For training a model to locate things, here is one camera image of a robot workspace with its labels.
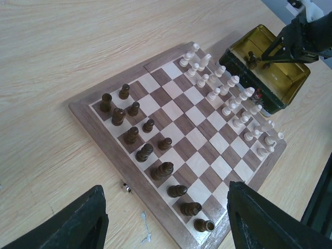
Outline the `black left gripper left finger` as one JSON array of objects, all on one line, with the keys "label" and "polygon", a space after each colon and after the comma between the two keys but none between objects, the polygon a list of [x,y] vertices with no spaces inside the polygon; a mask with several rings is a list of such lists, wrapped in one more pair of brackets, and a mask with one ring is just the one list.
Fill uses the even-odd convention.
[{"label": "black left gripper left finger", "polygon": [[107,228],[104,190],[95,185],[4,248],[103,248]]}]

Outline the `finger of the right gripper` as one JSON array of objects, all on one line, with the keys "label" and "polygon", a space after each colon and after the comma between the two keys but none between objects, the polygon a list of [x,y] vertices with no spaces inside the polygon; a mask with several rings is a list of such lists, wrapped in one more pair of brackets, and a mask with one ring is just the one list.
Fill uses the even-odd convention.
[{"label": "finger of the right gripper", "polygon": [[289,24],[282,28],[279,35],[272,44],[262,53],[261,59],[269,61],[272,56],[292,57],[292,25]]},{"label": "finger of the right gripper", "polygon": [[274,63],[313,63],[318,60],[318,56],[304,56],[299,58],[286,56],[272,56],[269,61]]}]

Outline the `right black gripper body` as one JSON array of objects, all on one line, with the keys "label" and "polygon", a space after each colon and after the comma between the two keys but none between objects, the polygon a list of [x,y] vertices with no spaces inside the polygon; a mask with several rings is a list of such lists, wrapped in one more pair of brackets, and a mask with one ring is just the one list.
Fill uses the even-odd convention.
[{"label": "right black gripper body", "polygon": [[296,17],[291,25],[293,58],[331,58],[331,13],[311,23],[307,22],[305,17]]}]

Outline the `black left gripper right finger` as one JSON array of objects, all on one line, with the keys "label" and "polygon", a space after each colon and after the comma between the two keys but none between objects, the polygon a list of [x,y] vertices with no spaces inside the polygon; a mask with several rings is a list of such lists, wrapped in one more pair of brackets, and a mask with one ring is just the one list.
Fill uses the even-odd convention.
[{"label": "black left gripper right finger", "polygon": [[230,182],[227,199],[235,248],[331,248],[329,238],[292,218],[243,182]]}]

